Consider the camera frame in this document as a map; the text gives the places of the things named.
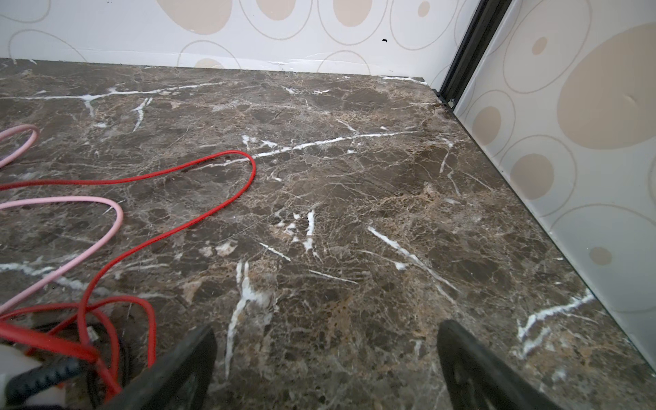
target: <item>white marble vein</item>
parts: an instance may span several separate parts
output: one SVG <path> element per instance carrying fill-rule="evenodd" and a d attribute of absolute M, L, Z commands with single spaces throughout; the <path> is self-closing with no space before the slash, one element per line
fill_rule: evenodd
<path fill-rule="evenodd" d="M 524 340 L 529 330 L 531 330 L 533 325 L 536 324 L 538 321 L 543 321 L 546 318 L 549 318 L 550 316 L 553 315 L 566 314 L 567 312 L 577 309 L 581 307 L 583 304 L 592 302 L 593 300 L 594 300 L 594 295 L 592 294 L 590 289 L 586 289 L 585 294 L 581 298 L 573 297 L 571 298 L 571 302 L 569 304 L 553 306 L 551 308 L 547 308 L 541 310 L 540 312 L 530 315 L 526 320 L 526 324 L 524 326 L 518 323 L 517 339 L 519 339 L 520 341 Z"/>
<path fill-rule="evenodd" d="M 447 178 L 451 180 L 451 183 L 453 184 L 453 187 L 455 189 L 455 194 L 458 196 L 462 196 L 460 194 L 460 190 L 458 189 L 458 186 L 455 184 L 455 181 L 453 180 L 453 169 L 451 170 L 450 173 L 447 174 Z"/>
<path fill-rule="evenodd" d="M 402 81 L 412 81 L 413 83 L 428 85 L 425 81 L 419 81 L 412 77 L 390 77 L 389 75 L 381 75 L 380 78 L 383 80 L 402 80 Z"/>
<path fill-rule="evenodd" d="M 230 362 L 234 355 L 235 348 L 235 335 L 237 334 L 237 324 L 239 323 L 239 315 L 243 312 L 248 302 L 255 302 L 260 306 L 268 306 L 270 297 L 266 293 L 257 292 L 251 287 L 251 280 L 248 276 L 249 263 L 242 263 L 240 260 L 237 263 L 237 287 L 241 298 L 237 302 L 235 310 L 232 312 L 230 324 L 228 325 L 228 338 L 226 341 L 226 379 L 230 376 Z"/>
<path fill-rule="evenodd" d="M 339 118 L 336 118 L 336 120 L 337 120 L 338 123 L 344 125 L 344 126 L 345 126 L 346 128 L 348 128 L 350 131 L 353 131 L 353 132 L 356 133 L 356 134 L 359 134 L 359 133 L 360 133 L 358 130 L 356 130 L 355 128 L 351 127 L 351 125 L 350 125 L 349 123 L 347 123 L 347 122 L 345 122 L 345 121 L 342 121 L 342 120 L 339 119 Z"/>
<path fill-rule="evenodd" d="M 394 248 L 398 253 L 401 255 L 405 256 L 410 262 L 413 263 L 413 265 L 417 266 L 418 268 L 423 269 L 424 271 L 428 272 L 432 277 L 437 279 L 438 281 L 446 284 L 450 288 L 454 289 L 455 291 L 460 292 L 455 286 L 453 286 L 449 281 L 438 275 L 437 272 L 435 272 L 433 269 L 429 268 L 427 264 L 422 262 L 419 258 L 417 258 L 416 255 L 413 253 L 410 253 L 407 249 L 403 248 L 397 241 L 393 241 L 390 238 L 386 237 L 385 235 L 381 234 L 380 232 L 376 231 L 372 226 L 367 227 L 367 229 L 374 234 L 377 238 L 381 239 L 383 242 Z M 448 293 L 442 289 L 442 286 L 437 284 L 438 291 L 444 296 L 449 302 L 455 304 L 455 300 L 449 296 Z"/>
<path fill-rule="evenodd" d="M 54 270 L 52 266 L 44 266 L 43 268 L 35 269 L 32 268 L 29 264 L 25 264 L 25 263 L 19 264 L 19 263 L 11 262 L 11 263 L 0 264 L 0 272 L 16 271 L 16 272 L 21 272 L 27 276 L 41 277 L 52 270 Z M 54 282 L 59 286 L 74 289 L 76 291 L 84 291 L 89 286 L 88 283 L 79 281 L 77 279 L 68 279 L 64 276 L 56 279 Z M 109 296 L 113 294 L 110 290 L 100 286 L 96 286 L 93 289 L 93 292 L 100 296 Z"/>
<path fill-rule="evenodd" d="M 343 277 L 337 277 L 337 276 L 332 276 L 332 275 L 329 275 L 329 274 L 323 274 L 323 273 L 321 273 L 321 272 L 318 272 L 318 271 L 316 271 L 316 270 L 312 270 L 312 269 L 308 269 L 308 270 L 309 270 L 310 272 L 312 272 L 313 274 L 315 274 L 315 275 L 324 276 L 324 277 L 329 277 L 330 279 L 337 279 L 337 280 L 342 281 L 342 282 L 355 283 L 356 285 L 359 285 L 358 282 L 356 282 L 356 281 L 352 281 L 352 280 L 349 280 L 349 279 L 344 279 Z"/>
<path fill-rule="evenodd" d="M 551 328 L 550 327 L 545 327 L 542 329 L 538 337 L 535 339 L 527 339 L 523 346 L 522 346 L 522 352 L 519 354 L 520 359 L 526 359 L 526 356 L 528 353 L 530 353 L 533 349 L 536 347 L 540 346 L 543 342 L 544 339 L 551 333 Z"/>
<path fill-rule="evenodd" d="M 291 262 L 291 259 L 289 258 L 289 256 L 283 254 L 282 252 L 279 252 L 279 251 L 275 250 L 274 248 L 272 248 L 271 246 L 269 246 L 265 243 L 262 243 L 262 242 L 258 242 L 258 243 L 260 245 L 262 245 L 262 247 L 265 248 L 267 251 L 273 252 L 276 255 L 280 256 L 281 258 L 286 259 L 287 261 Z"/>
<path fill-rule="evenodd" d="M 305 242 L 303 242 L 303 246 L 305 247 L 305 251 L 309 251 L 312 249 L 312 235 L 314 234 L 314 210 L 312 209 L 308 213 L 308 230 L 305 234 L 306 239 Z"/>
<path fill-rule="evenodd" d="M 221 85 L 224 82 L 219 83 L 202 83 L 202 84 L 192 84 L 192 85 L 179 85 L 177 87 L 165 87 L 162 89 L 149 90 L 149 91 L 117 91 L 116 88 L 112 87 L 107 90 L 104 94 L 84 94 L 84 95 L 33 95 L 33 96 L 6 96 L 0 97 L 0 100 L 82 100 L 85 107 L 89 109 L 89 115 L 95 117 L 96 113 L 91 102 L 98 100 L 99 98 L 105 98 L 112 95 L 136 95 L 136 94 L 160 94 L 168 95 L 174 91 L 184 90 L 184 89 L 195 89 L 198 87 L 206 87 L 209 85 Z"/>
<path fill-rule="evenodd" d="M 359 138 L 380 138 L 382 136 L 394 136 L 394 135 L 401 135 L 401 134 L 414 134 L 416 131 L 398 131 L 396 133 L 376 133 L 376 134 L 358 134 L 358 135 L 353 135 L 353 136 L 338 136 L 337 138 L 333 138 L 331 140 L 323 140 L 323 141 L 313 141 L 313 142 L 305 142 L 304 144 L 298 144 L 294 145 L 291 147 L 282 147 L 277 150 L 272 150 L 268 152 L 260 152 L 258 154 L 252 155 L 253 158 L 262 158 L 262 157 L 270 157 L 273 155 L 278 155 L 282 154 L 283 152 L 289 152 L 289 151 L 301 151 L 305 148 L 312 147 L 312 146 L 321 146 L 321 145 L 328 145 L 328 144 L 334 144 L 336 142 L 341 142 L 341 141 L 351 141 L 351 140 L 356 140 Z M 235 162 L 245 162 L 248 161 L 248 158 L 237 158 L 237 159 L 231 159 L 230 161 L 225 161 L 222 163 L 210 163 L 207 165 L 204 165 L 202 167 L 194 168 L 191 171 L 198 171 L 204 168 L 213 168 L 213 167 L 225 167 L 226 165 L 234 164 Z"/>
<path fill-rule="evenodd" d="M 136 124 L 134 124 L 134 129 L 132 132 L 135 132 L 136 129 L 139 128 L 139 125 L 141 125 L 141 121 L 144 120 L 144 107 L 149 105 L 152 101 L 152 97 L 145 98 L 137 108 L 132 109 L 133 112 L 136 112 L 139 115 L 139 118 L 136 120 Z"/>

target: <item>beige circle pattern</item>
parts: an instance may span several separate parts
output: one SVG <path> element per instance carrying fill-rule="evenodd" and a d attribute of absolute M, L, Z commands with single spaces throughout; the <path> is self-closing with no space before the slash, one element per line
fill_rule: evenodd
<path fill-rule="evenodd" d="M 616 150 L 656 136 L 656 22 L 613 36 L 574 68 L 558 123 L 576 144 Z"/>
<path fill-rule="evenodd" d="M 362 24 L 371 11 L 371 0 L 333 0 L 333 10 L 346 27 Z"/>
<path fill-rule="evenodd" d="M 579 273 L 605 291 L 607 308 L 629 313 L 653 306 L 656 221 L 619 205 L 591 203 L 560 215 L 549 230 L 562 247 L 583 256 Z"/>
<path fill-rule="evenodd" d="M 511 24 L 503 24 L 499 26 L 497 30 L 497 34 L 495 35 L 496 38 L 493 38 L 492 42 L 489 44 L 489 51 L 487 52 L 487 55 L 489 56 L 493 52 L 499 50 L 503 43 L 506 42 L 508 39 L 508 36 L 510 33 L 512 33 L 512 29 L 515 27 L 515 24 L 517 23 L 517 19 L 520 17 L 520 12 L 522 11 L 522 6 L 524 6 L 524 0 L 519 0 L 520 4 L 516 6 L 511 5 L 511 9 L 506 12 L 507 18 L 512 19 Z"/>
<path fill-rule="evenodd" d="M 11 20 L 13 22 L 25 23 L 25 24 L 32 24 L 32 23 L 38 23 L 38 22 L 44 21 L 44 19 L 48 16 L 48 14 L 50 14 L 50 7 L 52 6 L 52 4 L 51 4 L 52 0 L 46 0 L 46 1 L 48 2 L 48 5 L 47 5 L 43 15 L 40 16 L 39 18 L 35 18 L 33 20 L 21 20 L 19 18 L 7 16 L 6 14 L 0 14 L 0 17 L 4 17 L 7 20 Z M 30 9 L 33 10 L 33 8 L 34 8 L 34 4 L 31 4 Z"/>
<path fill-rule="evenodd" d="M 583 15 L 585 9 L 586 25 L 581 27 L 577 20 L 577 10 Z M 583 50 L 592 25 L 592 5 L 590 0 L 542 0 L 524 16 L 510 42 L 503 58 L 503 78 L 506 85 L 519 94 L 530 94 L 553 84 L 574 63 Z M 539 55 L 532 52 L 535 40 L 545 37 L 547 43 Z"/>
<path fill-rule="evenodd" d="M 180 52 L 178 53 L 178 59 L 175 62 L 176 67 L 180 67 L 180 61 L 185 57 L 184 52 L 187 49 L 189 49 L 190 47 L 193 49 L 195 46 L 198 47 L 201 50 L 205 47 L 209 47 L 210 49 L 216 49 L 216 50 L 219 50 L 219 51 L 224 51 L 230 57 L 232 57 L 232 59 L 235 62 L 236 67 L 241 69 L 241 64 L 239 64 L 239 60 L 237 60 L 237 58 L 235 58 L 235 56 L 226 47 L 223 47 L 222 45 L 217 44 L 214 41 L 209 41 L 209 40 L 196 40 L 196 41 L 192 41 L 191 43 L 184 46 L 182 48 L 182 50 L 180 50 Z M 212 51 L 211 53 L 203 53 L 203 54 L 207 54 L 209 56 L 205 57 L 205 58 L 200 58 L 199 60 L 197 60 L 194 64 L 195 67 L 199 67 L 199 68 L 224 68 L 223 64 L 221 64 L 220 62 L 218 62 L 214 58 L 212 58 L 212 56 L 217 55 L 217 52 Z"/>
<path fill-rule="evenodd" d="M 482 146 L 488 145 L 499 135 L 501 130 L 501 113 L 497 107 L 487 106 L 474 118 L 472 133 Z"/>
<path fill-rule="evenodd" d="M 510 142 L 516 123 L 515 103 L 507 92 L 490 90 L 475 99 L 464 116 L 474 140 L 494 158 Z"/>
<path fill-rule="evenodd" d="M 599 266 L 610 265 L 613 262 L 613 255 L 608 249 L 602 246 L 595 246 L 590 250 L 590 260 Z"/>
<path fill-rule="evenodd" d="M 531 202 L 537 218 L 553 215 L 569 201 L 577 185 L 572 151 L 550 135 L 531 135 L 511 145 L 499 160 L 520 198 Z"/>
<path fill-rule="evenodd" d="M 435 78 L 433 78 L 433 81 L 430 82 L 430 87 L 431 87 L 431 88 L 436 89 L 436 90 L 438 90 L 438 91 L 440 90 L 440 88 L 441 88 L 441 86 L 442 86 L 442 82 L 444 82 L 444 79 L 446 78 L 446 75 L 447 75 L 447 69 L 448 69 L 449 67 L 451 67 L 451 65 L 450 65 L 450 64 L 447 64 L 443 69 L 440 70 L 440 72 L 438 72 L 438 73 L 435 75 Z M 439 84 L 439 85 L 438 85 L 438 84 L 435 84 L 435 81 L 436 81 L 436 80 L 437 80 L 442 74 L 444 74 L 444 77 L 442 78 L 440 84 Z"/>
<path fill-rule="evenodd" d="M 417 7 L 417 16 L 426 17 L 430 11 L 430 3 L 427 1 L 422 1 Z"/>
<path fill-rule="evenodd" d="M 353 62 L 355 64 L 359 64 L 360 66 L 362 64 L 364 64 L 367 71 L 363 72 L 362 74 L 371 75 L 371 70 L 369 69 L 369 65 L 367 64 L 365 59 L 360 54 L 356 53 L 355 51 L 351 51 L 351 50 L 340 50 L 340 51 L 335 51 L 333 54 L 330 54 L 328 57 L 326 57 L 321 62 L 321 64 L 319 64 L 319 67 L 317 67 L 317 72 L 331 73 L 332 71 L 329 71 L 326 68 L 329 64 L 326 64 L 325 66 L 324 66 L 324 64 L 325 63 L 330 63 L 330 61 L 333 61 L 333 60 L 331 60 L 331 58 L 336 58 L 337 56 L 339 56 L 339 60 L 337 60 L 337 61 L 340 61 L 340 62 L 344 61 L 343 58 L 350 58 L 351 62 Z"/>
<path fill-rule="evenodd" d="M 15 54 L 12 54 L 12 52 L 11 52 L 11 45 L 12 45 L 12 43 L 15 41 L 15 39 L 16 39 L 18 36 L 20 36 L 20 35 L 23 34 L 23 33 L 38 33 L 39 35 L 45 35 L 46 37 L 53 38 L 53 39 L 55 39 L 55 40 L 57 40 L 57 41 L 59 41 L 59 42 L 61 42 L 61 43 L 63 43 L 63 44 L 66 44 L 66 45 L 68 46 L 69 49 L 71 49 L 72 51 L 75 52 L 75 54 L 77 54 L 78 56 L 80 56 L 80 58 L 82 59 L 82 61 L 84 61 L 84 62 L 87 61 L 87 59 L 84 58 L 84 56 L 83 56 L 83 55 L 82 55 L 82 54 L 81 54 L 81 53 L 80 53 L 75 47 L 73 47 L 72 45 L 70 45 L 67 41 L 64 41 L 63 39 L 57 37 L 56 35 L 53 35 L 53 34 L 50 34 L 50 33 L 46 33 L 45 31 L 34 30 L 34 29 L 31 29 L 31 28 L 27 28 L 27 29 L 24 29 L 24 30 L 18 30 L 16 33 L 13 33 L 13 34 L 11 35 L 11 37 L 9 37 L 9 41 L 7 42 L 7 48 L 8 48 L 8 50 L 9 50 L 9 58 L 22 58 L 22 57 L 24 57 L 24 56 L 16 56 Z M 43 46 L 43 41 L 34 41 L 34 40 L 33 40 L 33 41 L 30 41 L 30 43 L 33 44 L 33 45 L 39 45 L 40 47 Z"/>
<path fill-rule="evenodd" d="M 289 40 L 307 26 L 312 15 L 312 0 L 239 0 L 248 23 L 272 40 Z"/>
<path fill-rule="evenodd" d="M 370 39 L 387 13 L 389 0 L 317 0 L 321 27 L 335 43 L 358 45 Z"/>
<path fill-rule="evenodd" d="M 390 31 L 394 41 L 405 50 L 425 49 L 439 40 L 447 31 L 455 18 L 459 3 L 460 0 L 433 0 L 430 5 L 433 10 L 430 14 L 422 17 L 418 12 L 414 12 L 421 7 L 422 2 L 417 4 L 415 0 L 392 0 Z M 406 37 L 413 32 L 419 33 L 416 38 Z"/>
<path fill-rule="evenodd" d="M 289 17 L 296 0 L 256 0 L 257 7 L 264 13 L 265 16 L 275 21 L 282 21 Z"/>
<path fill-rule="evenodd" d="M 535 43 L 533 44 L 533 48 L 531 49 L 531 51 L 533 51 L 533 55 L 539 56 L 540 54 L 542 54 L 548 42 L 549 40 L 546 37 L 540 37 L 537 40 L 535 40 Z"/>
<path fill-rule="evenodd" d="M 196 34 L 214 34 L 230 19 L 232 0 L 157 0 L 171 20 Z"/>
<path fill-rule="evenodd" d="M 554 166 L 542 154 L 527 154 L 512 166 L 510 180 L 521 197 L 538 199 L 554 185 Z"/>
<path fill-rule="evenodd" d="M 194 64 L 195 68 L 224 68 L 223 64 L 214 58 L 201 58 Z"/>

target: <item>pink cable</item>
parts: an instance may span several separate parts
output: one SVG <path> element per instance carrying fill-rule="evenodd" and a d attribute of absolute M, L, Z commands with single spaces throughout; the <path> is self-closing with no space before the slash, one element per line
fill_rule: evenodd
<path fill-rule="evenodd" d="M 17 125 L 15 127 L 11 127 L 9 129 L 4 130 L 3 132 L 0 133 L 0 141 L 4 140 L 5 138 L 8 138 L 12 135 L 16 135 L 19 133 L 22 133 L 24 131 L 32 131 L 32 135 L 30 138 L 23 144 L 20 148 L 18 148 L 16 151 L 14 151 L 12 154 L 9 154 L 2 160 L 0 160 L 0 168 L 4 167 L 11 161 L 15 160 L 16 158 L 20 157 L 25 151 L 27 151 L 32 144 L 39 138 L 39 128 L 36 125 L 30 125 L 30 124 L 25 124 L 25 125 Z"/>
<path fill-rule="evenodd" d="M 54 203 L 54 202 L 98 202 L 109 205 L 114 208 L 116 211 L 116 220 L 114 225 L 110 228 L 109 231 L 100 238 L 100 240 L 93 245 L 91 245 L 86 251 L 82 252 L 79 256 L 75 257 L 73 260 L 70 260 L 65 265 L 61 266 L 59 269 L 47 274 L 37 283 L 34 283 L 32 286 L 28 287 L 21 293 L 18 293 L 16 296 L 12 297 L 6 301 L 2 306 L 0 306 L 0 314 L 7 312 L 9 309 L 13 308 L 17 304 L 21 303 L 23 300 L 30 297 L 34 292 L 38 291 L 43 286 L 54 281 L 61 275 L 65 274 L 73 267 L 77 266 L 80 262 L 91 256 L 95 251 L 97 251 L 101 246 L 106 244 L 116 232 L 118 232 L 121 224 L 123 223 L 123 210 L 119 204 L 112 201 L 111 199 L 101 198 L 97 196 L 54 196 L 48 198 L 33 198 L 33 199 L 21 199 L 19 201 L 11 201 L 0 203 L 0 211 L 7 208 L 13 207 L 22 207 L 25 205 L 35 205 L 39 203 Z"/>

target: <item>black cable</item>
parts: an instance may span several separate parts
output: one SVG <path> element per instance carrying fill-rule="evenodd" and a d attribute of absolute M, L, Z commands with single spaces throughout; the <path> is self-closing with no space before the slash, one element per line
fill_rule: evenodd
<path fill-rule="evenodd" d="M 12 410 L 69 410 L 69 408 L 63 408 L 60 405 L 23 405 L 20 407 L 12 407 Z"/>
<path fill-rule="evenodd" d="M 132 369 L 132 357 L 130 355 L 130 350 L 127 345 L 123 342 L 123 339 L 119 337 L 119 357 L 122 360 L 122 366 L 119 366 L 119 369 L 122 370 L 119 383 L 122 387 L 126 387 L 130 381 L 130 372 Z M 94 370 L 87 371 L 87 392 L 89 394 L 89 401 L 91 406 L 95 409 L 100 407 L 104 401 L 104 395 L 100 392 L 98 387 L 98 373 Z"/>
<path fill-rule="evenodd" d="M 88 367 L 86 361 L 78 358 L 60 358 L 13 376 L 5 386 L 7 405 L 23 404 L 35 394 L 80 375 Z"/>
<path fill-rule="evenodd" d="M 36 326 L 33 329 L 39 332 L 48 332 L 58 324 L 59 324 L 58 322 L 51 322 L 51 323 L 46 323 L 43 325 Z M 107 330 L 105 329 L 104 326 L 95 323 L 91 324 L 90 326 L 97 333 L 103 333 L 109 337 L 109 335 L 107 334 Z M 73 323 L 67 327 L 67 329 L 69 328 L 76 329 L 77 327 L 76 324 Z M 132 356 L 130 355 L 130 349 L 127 346 L 127 344 L 123 341 L 121 337 L 119 336 L 117 337 L 119 341 L 119 359 L 121 360 L 121 364 L 122 364 L 119 365 L 119 369 L 121 370 L 119 384 L 121 385 L 121 387 L 126 387 L 130 382 L 130 374 L 132 372 Z M 104 394 L 101 392 L 101 389 L 98 385 L 98 381 L 99 381 L 98 373 L 93 368 L 87 371 L 86 381 L 87 381 L 87 393 L 89 395 L 89 401 L 91 402 L 91 406 L 94 409 L 100 407 L 100 405 L 102 405 L 104 401 L 104 397 L 103 397 Z"/>

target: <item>black rubber part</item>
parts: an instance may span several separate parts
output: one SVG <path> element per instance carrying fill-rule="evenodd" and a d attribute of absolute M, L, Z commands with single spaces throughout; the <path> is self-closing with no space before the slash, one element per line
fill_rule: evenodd
<path fill-rule="evenodd" d="M 105 331 L 104 327 L 99 327 L 101 329 L 95 329 L 96 331 Z M 119 384 L 121 387 L 126 387 L 130 383 L 130 374 L 132 373 L 132 355 L 130 354 L 129 347 L 123 342 L 123 339 L 119 337 L 119 356 L 121 360 L 121 366 L 119 367 L 120 375 Z M 95 369 L 89 369 L 87 371 L 87 393 L 89 394 L 89 401 L 91 402 L 91 407 L 96 409 L 102 405 L 105 395 L 101 392 L 102 388 L 99 386 L 100 377 Z"/>
<path fill-rule="evenodd" d="M 27 405 L 12 407 L 11 410 L 67 410 L 60 405 Z"/>
<path fill-rule="evenodd" d="M 453 410 L 562 410 L 455 320 L 440 324 L 438 354 Z"/>
<path fill-rule="evenodd" d="M 61 382 L 71 379 L 87 369 L 85 361 L 63 358 L 49 365 L 36 367 L 14 376 L 5 387 L 8 405 L 19 405 L 28 398 Z"/>
<path fill-rule="evenodd" d="M 195 328 L 101 410 L 201 410 L 216 349 L 212 328 Z"/>

